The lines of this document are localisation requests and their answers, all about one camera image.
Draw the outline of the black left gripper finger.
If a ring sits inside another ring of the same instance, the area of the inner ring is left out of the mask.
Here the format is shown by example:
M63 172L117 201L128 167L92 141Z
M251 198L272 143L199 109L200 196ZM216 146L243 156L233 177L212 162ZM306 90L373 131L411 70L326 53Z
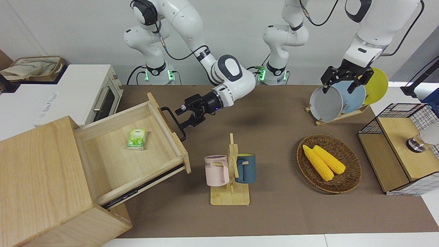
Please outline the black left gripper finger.
M338 69L326 69L320 78L323 84L323 93L326 94L329 88L339 82L339 70Z
M354 75L353 82L348 87L347 91L349 94L353 93L353 91L361 85L367 85L374 72L365 72L363 75Z

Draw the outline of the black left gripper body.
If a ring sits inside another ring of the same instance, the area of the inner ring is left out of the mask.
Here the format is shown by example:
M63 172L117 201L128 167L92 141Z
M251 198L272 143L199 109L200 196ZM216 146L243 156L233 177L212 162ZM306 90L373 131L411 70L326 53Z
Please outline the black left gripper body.
M338 80L349 80L352 79L354 75L359 77L364 75L364 73L368 75L373 73L373 70L370 66L361 67L345 58L342 59L342 62L338 68L329 66L329 69L331 69L331 72L334 74L334 78Z

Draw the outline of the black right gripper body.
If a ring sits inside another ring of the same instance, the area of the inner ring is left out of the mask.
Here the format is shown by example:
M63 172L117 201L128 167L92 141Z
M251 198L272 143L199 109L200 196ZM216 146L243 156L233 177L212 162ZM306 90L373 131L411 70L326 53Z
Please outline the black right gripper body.
M205 120L205 114L212 115L215 111L223 107L221 100L213 91L210 91L203 96L194 94L185 99L185 105L188 110L192 111L191 117L197 119L198 125Z

